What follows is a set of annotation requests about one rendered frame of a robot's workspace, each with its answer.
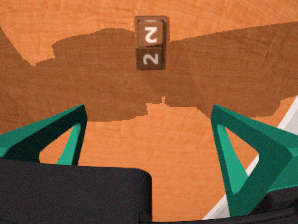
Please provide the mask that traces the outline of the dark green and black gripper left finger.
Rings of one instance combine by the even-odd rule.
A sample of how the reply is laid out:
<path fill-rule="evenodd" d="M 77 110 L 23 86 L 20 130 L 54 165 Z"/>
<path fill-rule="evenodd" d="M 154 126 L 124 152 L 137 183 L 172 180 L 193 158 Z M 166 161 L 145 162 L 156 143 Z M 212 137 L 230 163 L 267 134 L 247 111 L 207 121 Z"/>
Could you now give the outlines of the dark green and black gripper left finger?
<path fill-rule="evenodd" d="M 1 134 L 0 157 L 41 163 L 41 150 L 73 127 L 56 164 L 78 166 L 87 120 L 85 106 L 80 104 L 52 117 Z"/>

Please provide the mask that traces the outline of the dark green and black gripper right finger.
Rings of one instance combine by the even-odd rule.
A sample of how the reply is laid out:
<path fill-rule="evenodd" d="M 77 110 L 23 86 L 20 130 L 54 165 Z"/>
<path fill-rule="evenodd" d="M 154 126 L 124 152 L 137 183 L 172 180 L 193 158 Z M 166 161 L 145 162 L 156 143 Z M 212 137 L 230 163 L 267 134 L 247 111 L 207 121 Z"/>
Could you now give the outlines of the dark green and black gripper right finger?
<path fill-rule="evenodd" d="M 298 186 L 298 135 L 217 104 L 210 121 L 230 217 L 248 215 L 270 191 Z M 259 154 L 249 177 L 225 127 Z"/>

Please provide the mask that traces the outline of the brown calendar cube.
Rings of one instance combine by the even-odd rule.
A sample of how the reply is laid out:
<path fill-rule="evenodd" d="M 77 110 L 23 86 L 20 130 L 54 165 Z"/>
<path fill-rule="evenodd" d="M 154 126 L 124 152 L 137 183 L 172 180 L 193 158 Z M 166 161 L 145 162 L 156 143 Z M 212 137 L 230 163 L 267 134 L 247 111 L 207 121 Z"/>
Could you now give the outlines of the brown calendar cube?
<path fill-rule="evenodd" d="M 139 20 L 139 47 L 162 47 L 164 23 L 162 20 Z"/>
<path fill-rule="evenodd" d="M 139 47 L 139 69 L 161 70 L 163 62 L 162 47 Z"/>

